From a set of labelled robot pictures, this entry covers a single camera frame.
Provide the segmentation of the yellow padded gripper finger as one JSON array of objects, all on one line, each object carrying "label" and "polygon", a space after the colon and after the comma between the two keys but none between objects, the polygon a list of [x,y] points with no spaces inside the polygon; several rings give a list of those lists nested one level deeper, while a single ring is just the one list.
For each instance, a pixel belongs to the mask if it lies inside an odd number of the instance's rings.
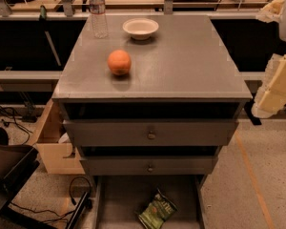
[{"label": "yellow padded gripper finger", "polygon": [[251,112],[257,118],[276,115],[286,104],[286,54],[274,54],[266,66]]},{"label": "yellow padded gripper finger", "polygon": [[265,5],[262,9],[260,9],[255,18],[265,23],[278,23],[285,1],[286,0],[273,0],[272,2]]}]

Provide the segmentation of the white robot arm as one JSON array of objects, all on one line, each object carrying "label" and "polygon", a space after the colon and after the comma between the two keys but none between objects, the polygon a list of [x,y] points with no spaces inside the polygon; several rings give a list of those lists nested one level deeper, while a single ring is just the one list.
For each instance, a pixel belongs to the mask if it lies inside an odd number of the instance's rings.
[{"label": "white robot arm", "polygon": [[[273,0],[255,17],[257,20],[278,23],[279,38],[286,42],[286,0]],[[262,85],[258,88],[251,112],[257,118],[276,115],[286,105],[286,54],[273,54],[266,66]]]}]

